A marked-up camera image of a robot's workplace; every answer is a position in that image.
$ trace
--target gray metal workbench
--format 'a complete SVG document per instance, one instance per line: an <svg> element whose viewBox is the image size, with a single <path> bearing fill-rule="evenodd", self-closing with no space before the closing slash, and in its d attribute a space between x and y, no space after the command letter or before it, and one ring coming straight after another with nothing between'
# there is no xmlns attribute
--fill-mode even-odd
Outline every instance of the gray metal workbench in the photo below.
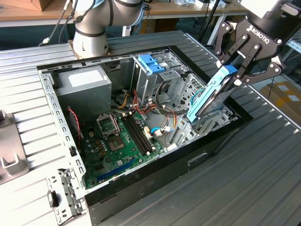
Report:
<svg viewBox="0 0 301 226"><path fill-rule="evenodd" d="M180 31L109 41L115 53L177 45L208 75L215 59ZM63 168L36 65L75 59L67 44L0 52L0 108L14 114L30 172L0 186L3 225L56 225L44 180ZM301 134L255 90L234 99L255 119L223 151L102 225L290 225L301 221ZM89 225L84 215L69 225Z"/></svg>

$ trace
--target table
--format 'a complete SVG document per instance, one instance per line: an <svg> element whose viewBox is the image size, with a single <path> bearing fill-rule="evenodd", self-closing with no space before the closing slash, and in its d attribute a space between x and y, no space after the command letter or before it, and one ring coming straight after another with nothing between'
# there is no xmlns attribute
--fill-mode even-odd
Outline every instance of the table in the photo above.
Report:
<svg viewBox="0 0 301 226"><path fill-rule="evenodd" d="M43 12L17 8L12 6L0 7L0 27L12 26L32 26L32 25L47 25L56 24L58 18L61 16L64 1L54 0ZM63 17L61 23L65 23L67 15L71 12L71 4ZM172 2L153 2L150 4L150 13L148 19L163 19L163 18L181 18L181 17L203 17L206 15L206 7L200 8L194 4L181 7ZM245 15L246 9L238 3L227 4L225 8L217 9L214 16L219 19L208 41L208 45L213 44L220 23L226 19L227 16ZM130 27L123 27L123 36L130 34Z"/></svg>
<svg viewBox="0 0 301 226"><path fill-rule="evenodd" d="M176 45L208 75L217 71L216 58L181 31L116 37L108 42L116 54ZM56 224L44 178L68 163L36 66L73 59L68 44L0 52L0 108L14 114L30 164L29 173L0 186L1 222L8 216L14 226ZM219 155L103 225L298 225L300 128L252 87L242 86L232 97L255 119ZM89 226L89 216L67 225Z"/></svg>

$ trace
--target motherboard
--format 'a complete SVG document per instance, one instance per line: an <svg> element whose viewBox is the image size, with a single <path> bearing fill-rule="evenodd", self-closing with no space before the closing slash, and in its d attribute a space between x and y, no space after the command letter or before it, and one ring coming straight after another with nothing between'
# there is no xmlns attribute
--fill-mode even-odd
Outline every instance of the motherboard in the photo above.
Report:
<svg viewBox="0 0 301 226"><path fill-rule="evenodd" d="M116 127L118 133L106 133ZM161 144L155 137L150 137L145 128L147 126L139 113L120 117L110 114L81 131L84 138L80 142L80 155L87 170L84 176L87 189L164 152Z"/></svg>

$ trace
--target cardboard box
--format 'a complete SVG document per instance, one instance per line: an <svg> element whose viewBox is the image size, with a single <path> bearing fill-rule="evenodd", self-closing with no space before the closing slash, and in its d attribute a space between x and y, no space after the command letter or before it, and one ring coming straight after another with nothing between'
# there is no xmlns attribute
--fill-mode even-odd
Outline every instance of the cardboard box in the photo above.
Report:
<svg viewBox="0 0 301 226"><path fill-rule="evenodd" d="M53 0L0 0L0 4L43 11Z"/></svg>
<svg viewBox="0 0 301 226"><path fill-rule="evenodd" d="M301 90L290 81L274 83L270 92L271 85L263 87L260 93L267 99L269 97L269 101L279 110L301 125Z"/></svg>

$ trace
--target blue cable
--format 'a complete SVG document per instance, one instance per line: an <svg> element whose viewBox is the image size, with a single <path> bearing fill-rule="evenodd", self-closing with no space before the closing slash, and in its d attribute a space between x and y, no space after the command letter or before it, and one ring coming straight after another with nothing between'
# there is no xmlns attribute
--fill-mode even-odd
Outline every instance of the blue cable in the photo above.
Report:
<svg viewBox="0 0 301 226"><path fill-rule="evenodd" d="M161 128L160 128L160 127L155 127L155 128L153 128L150 132L153 133L153 132L155 132L155 131L158 130L158 129L161 129Z"/></svg>
<svg viewBox="0 0 301 226"><path fill-rule="evenodd" d="M150 132L153 133L153 132L155 132L155 131L158 130L158 129L162 129L162 128L160 128L160 127L155 127L155 128L153 128Z"/></svg>
<svg viewBox="0 0 301 226"><path fill-rule="evenodd" d="M138 27L137 31L135 31L135 33L134 33L133 35L136 35L136 34L137 34L137 32L138 32L139 29L140 29L140 26L141 26L141 22L139 23L139 27Z"/></svg>
<svg viewBox="0 0 301 226"><path fill-rule="evenodd" d="M200 89L198 92L196 92L194 95L193 95L193 97L191 98L191 102L190 102L190 104L191 104L191 106L193 106L193 100L194 100L194 98L197 96L197 94L199 94L200 92L202 92L204 89Z"/></svg>

